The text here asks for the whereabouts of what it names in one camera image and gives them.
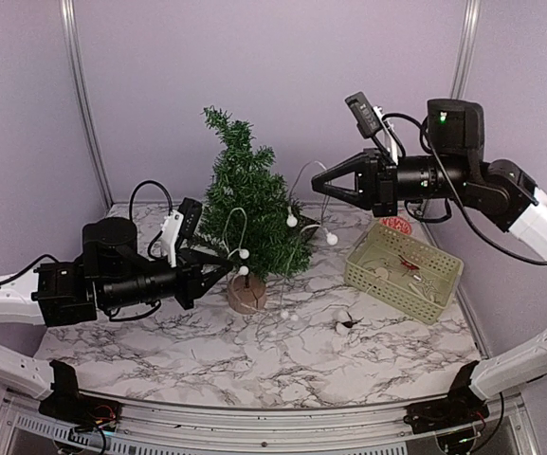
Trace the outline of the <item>white ball string lights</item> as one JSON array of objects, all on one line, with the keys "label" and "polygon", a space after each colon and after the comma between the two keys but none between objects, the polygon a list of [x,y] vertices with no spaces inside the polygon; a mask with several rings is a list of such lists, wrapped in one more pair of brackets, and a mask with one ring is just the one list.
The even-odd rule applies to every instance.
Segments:
[{"label": "white ball string lights", "polygon": [[[319,218],[320,227],[319,228],[322,228],[324,233],[325,233],[326,243],[329,246],[335,246],[338,242],[338,237],[336,236],[336,234],[332,233],[327,227],[324,227],[322,225],[323,224],[323,217],[324,217],[328,202],[329,202],[329,200],[327,198],[324,198],[323,202],[321,203],[320,218]],[[242,230],[242,234],[241,234],[238,246],[235,249],[230,250],[229,245],[228,245],[228,236],[227,236],[228,223],[230,221],[231,215],[236,211],[240,211],[242,213],[242,215],[244,217],[244,225],[243,225],[243,230]],[[225,249],[227,250],[227,253],[228,253],[227,258],[228,259],[231,259],[234,255],[237,255],[239,259],[241,259],[242,261],[245,262],[249,258],[249,251],[246,248],[243,247],[243,241],[244,241],[244,238],[245,238],[245,235],[246,235],[247,221],[248,221],[248,218],[247,218],[246,212],[243,208],[234,208],[230,211],[230,213],[228,215],[228,219],[227,219],[226,224],[225,224],[225,227],[223,229],[223,245],[224,245]],[[299,232],[298,232],[299,218],[295,215],[291,204],[288,204],[288,206],[287,206],[286,225],[289,228],[294,229],[295,232],[296,232],[297,238],[300,238],[300,235],[299,235]],[[288,280],[290,279],[290,265],[292,264],[292,261],[294,259],[294,256],[295,256],[296,252],[298,251],[298,249],[299,249],[299,242],[296,241],[294,246],[293,246],[292,252],[290,253],[290,256],[289,256],[289,258],[286,262],[285,270],[283,272],[282,287],[281,287],[281,291],[280,291],[280,306],[279,306],[280,318],[283,319],[283,320],[290,319],[291,321],[294,321],[294,322],[298,321],[299,318],[295,314],[290,314],[290,312],[284,306],[283,298],[284,298],[286,285],[288,283]],[[237,275],[246,276],[248,274],[249,274],[249,268],[245,264],[241,265],[237,269],[237,272],[236,272],[236,276]],[[264,309],[264,311],[262,311],[260,313],[256,313],[256,314],[263,314],[263,315],[269,316],[269,313],[265,309]]]}]

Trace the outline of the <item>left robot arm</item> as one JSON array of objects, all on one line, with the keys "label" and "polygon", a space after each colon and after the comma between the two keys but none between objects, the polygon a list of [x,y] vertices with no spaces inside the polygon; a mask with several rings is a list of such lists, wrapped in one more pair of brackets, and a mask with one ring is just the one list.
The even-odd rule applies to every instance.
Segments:
[{"label": "left robot arm", "polygon": [[[185,248],[183,217],[165,220],[163,257],[148,259],[137,251],[137,226],[123,217],[108,217],[82,229],[82,254],[59,262],[44,254],[14,275],[0,277],[0,323],[62,327],[94,321],[145,319],[165,299],[191,309],[233,267],[228,259]],[[0,345],[0,381],[53,405],[70,422],[88,415],[89,401],[80,392],[76,372],[57,360],[43,362]]]}]

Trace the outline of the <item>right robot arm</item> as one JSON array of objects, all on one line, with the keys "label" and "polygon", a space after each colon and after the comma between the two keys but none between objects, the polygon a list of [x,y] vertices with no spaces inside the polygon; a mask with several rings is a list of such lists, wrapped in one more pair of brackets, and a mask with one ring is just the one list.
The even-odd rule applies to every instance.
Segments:
[{"label": "right robot arm", "polygon": [[[502,254],[535,266],[547,266],[547,194],[514,162],[487,162],[484,114],[476,102],[432,99],[420,122],[423,155],[391,156],[377,135],[388,128],[362,93],[346,99],[361,135],[374,146],[353,155],[311,180],[313,191],[369,210],[376,217],[394,215],[400,202],[446,199],[461,214],[474,209],[499,230],[537,253],[522,257],[489,238]],[[476,405],[547,375],[547,329],[501,355],[471,362],[457,373],[439,415],[458,425]]]}]

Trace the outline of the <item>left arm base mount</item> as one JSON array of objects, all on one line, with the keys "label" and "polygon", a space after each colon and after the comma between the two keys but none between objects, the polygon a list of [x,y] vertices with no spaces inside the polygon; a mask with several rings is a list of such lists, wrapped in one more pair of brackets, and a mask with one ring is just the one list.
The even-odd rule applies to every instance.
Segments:
[{"label": "left arm base mount", "polygon": [[41,414],[85,428],[117,421],[120,402],[81,393],[75,369],[70,365],[52,360],[49,366],[53,381],[50,394],[40,401]]}]

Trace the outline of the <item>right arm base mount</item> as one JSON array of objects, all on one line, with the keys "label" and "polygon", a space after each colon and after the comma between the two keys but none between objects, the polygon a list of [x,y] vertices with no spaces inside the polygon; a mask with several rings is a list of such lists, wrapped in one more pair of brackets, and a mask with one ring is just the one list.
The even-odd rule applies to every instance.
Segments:
[{"label": "right arm base mount", "polygon": [[443,398],[412,403],[406,407],[403,422],[414,434],[466,425],[487,418],[489,409],[485,399],[470,388],[471,374],[479,361],[464,365],[453,379]]}]

